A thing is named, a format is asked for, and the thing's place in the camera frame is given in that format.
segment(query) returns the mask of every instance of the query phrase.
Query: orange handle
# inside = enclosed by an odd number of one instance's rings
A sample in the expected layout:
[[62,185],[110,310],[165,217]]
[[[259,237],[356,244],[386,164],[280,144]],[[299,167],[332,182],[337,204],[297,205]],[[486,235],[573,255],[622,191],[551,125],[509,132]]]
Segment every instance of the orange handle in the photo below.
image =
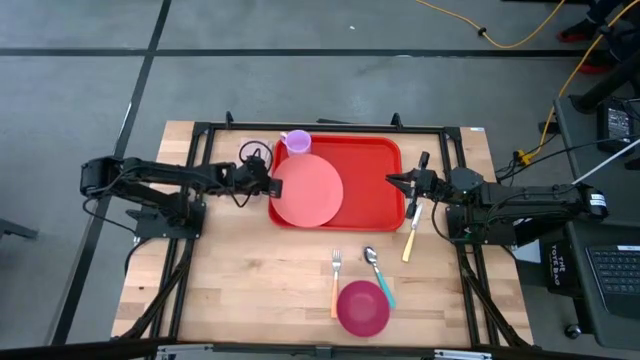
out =
[[409,258],[411,257],[411,249],[413,248],[413,238],[416,235],[416,230],[411,230],[411,234],[409,235],[409,240],[407,240],[407,245],[404,247],[404,252],[402,253],[402,261],[409,262]]
[[331,318],[338,317],[338,277],[333,277],[333,290],[331,291]]

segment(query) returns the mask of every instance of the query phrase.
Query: purple cup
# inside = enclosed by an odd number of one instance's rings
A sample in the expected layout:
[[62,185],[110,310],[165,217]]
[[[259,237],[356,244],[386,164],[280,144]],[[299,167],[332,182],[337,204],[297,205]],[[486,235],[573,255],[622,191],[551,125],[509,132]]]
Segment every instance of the purple cup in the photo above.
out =
[[288,134],[280,133],[280,140],[286,145],[289,156],[311,152],[311,135],[304,130],[293,130]]

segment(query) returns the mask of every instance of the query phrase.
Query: fork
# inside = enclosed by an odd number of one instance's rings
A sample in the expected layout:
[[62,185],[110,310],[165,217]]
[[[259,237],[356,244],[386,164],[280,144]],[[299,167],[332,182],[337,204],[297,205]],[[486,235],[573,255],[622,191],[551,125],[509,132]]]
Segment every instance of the fork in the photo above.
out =
[[333,249],[333,255],[331,260],[333,266],[333,290],[331,291],[331,318],[338,317],[338,272],[340,272],[340,266],[342,265],[342,254],[340,250]]

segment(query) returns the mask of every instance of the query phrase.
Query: pink plate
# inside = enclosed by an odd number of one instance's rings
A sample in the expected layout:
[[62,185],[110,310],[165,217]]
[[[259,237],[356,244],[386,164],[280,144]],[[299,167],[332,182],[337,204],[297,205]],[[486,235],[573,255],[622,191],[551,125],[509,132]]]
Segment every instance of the pink plate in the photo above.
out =
[[389,321],[389,301],[378,285],[354,281],[338,296],[338,320],[355,336],[376,335]]
[[331,220],[344,196],[342,180],[327,160],[312,154],[287,158],[273,173],[282,180],[282,196],[271,204],[286,222],[316,227]]

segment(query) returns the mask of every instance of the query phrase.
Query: white cable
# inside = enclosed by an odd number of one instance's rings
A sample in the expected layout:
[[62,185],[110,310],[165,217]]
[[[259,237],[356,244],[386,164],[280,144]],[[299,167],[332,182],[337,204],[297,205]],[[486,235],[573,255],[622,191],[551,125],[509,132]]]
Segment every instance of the white cable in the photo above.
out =
[[593,169],[591,169],[591,171],[589,171],[588,173],[580,176],[578,179],[576,179],[574,182],[571,183],[571,185],[575,185],[579,182],[581,182],[582,180],[586,179],[587,177],[589,177],[591,174],[593,174],[594,172],[600,170],[603,166],[607,165],[608,163],[610,163],[611,161],[613,161],[615,158],[617,158],[618,156],[624,154],[627,150],[631,149],[632,147],[636,146],[640,144],[640,139],[636,140],[633,144],[630,144],[629,146],[627,146],[626,148],[618,151],[617,153],[611,155],[611,157],[609,157],[607,160],[601,162],[598,166],[594,167]]

